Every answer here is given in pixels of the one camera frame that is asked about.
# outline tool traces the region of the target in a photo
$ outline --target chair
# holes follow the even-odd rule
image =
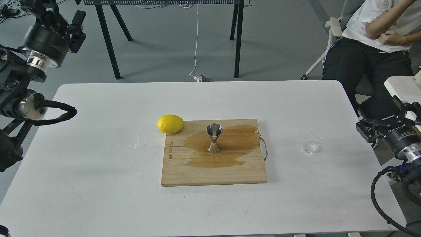
[[[301,76],[301,80],[307,80],[308,75],[314,70],[314,68],[319,63],[324,62],[326,54],[332,46],[333,42],[342,36],[342,32],[346,28],[346,24],[348,23],[349,19],[364,2],[365,0],[345,0],[341,17],[331,17],[329,21],[326,22],[325,27],[329,29],[328,46],[325,52],[319,57],[319,59],[317,59],[317,61],[314,62],[314,64],[307,70],[307,72]],[[363,76],[361,82],[358,84],[356,93],[366,96],[373,95],[373,87],[365,75]]]

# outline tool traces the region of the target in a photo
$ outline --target spilled liquid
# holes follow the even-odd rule
[[[184,146],[193,150],[187,165],[201,168],[222,168],[246,164],[242,156],[259,148],[259,134],[256,127],[236,125],[224,127],[217,140],[220,152],[208,151],[211,139],[206,131],[192,135],[184,141]]]

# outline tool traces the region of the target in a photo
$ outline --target small glass cup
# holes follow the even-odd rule
[[[303,143],[303,150],[307,153],[314,153],[320,149],[322,137],[317,133],[311,132],[307,134],[306,141]]]

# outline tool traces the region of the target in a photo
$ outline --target lemon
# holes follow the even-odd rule
[[[157,126],[161,132],[176,133],[184,126],[184,121],[177,115],[166,114],[159,118]]]

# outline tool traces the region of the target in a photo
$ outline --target table leg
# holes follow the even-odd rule
[[[241,52],[241,34],[242,34],[242,17],[244,13],[244,0],[238,4],[238,25],[237,25],[237,47],[235,49],[235,68],[234,78],[238,78],[240,70],[240,52]]]
[[[124,34],[126,35],[126,38],[128,41],[132,41],[133,38],[131,37],[129,30],[126,27],[126,24],[123,21],[123,18],[120,15],[120,12],[117,9],[116,5],[110,5],[112,12],[114,12],[115,18],[117,18],[118,23],[121,26],[121,29],[123,30]]]
[[[237,24],[238,17],[238,4],[234,4],[234,13],[232,14],[231,36],[230,40],[234,40],[235,25]]]
[[[115,58],[114,49],[112,47],[111,38],[107,22],[105,21],[104,11],[101,5],[95,5],[96,13],[98,14],[99,24],[101,25],[102,34],[104,35],[105,45],[107,46],[109,59],[111,60],[112,69],[114,70],[115,79],[121,79],[120,71],[118,70],[117,60]]]

